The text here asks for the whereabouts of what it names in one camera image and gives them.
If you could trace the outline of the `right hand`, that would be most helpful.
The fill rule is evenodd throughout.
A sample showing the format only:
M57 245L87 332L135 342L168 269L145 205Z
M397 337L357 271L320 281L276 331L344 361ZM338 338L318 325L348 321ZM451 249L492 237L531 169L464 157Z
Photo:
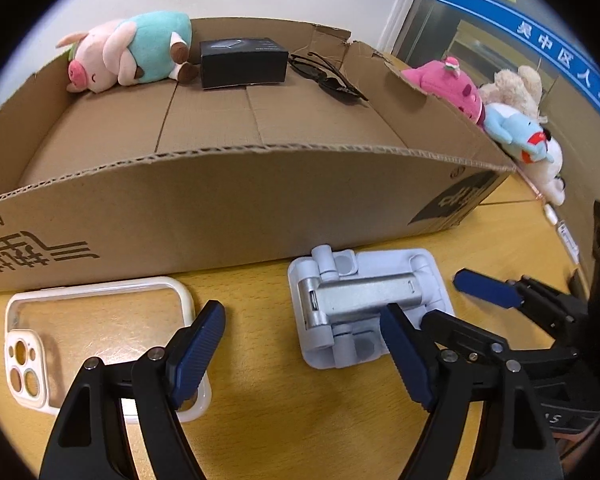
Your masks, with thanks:
M554 434L562 472L567 477L591 448L600 435L600 420L580 434Z

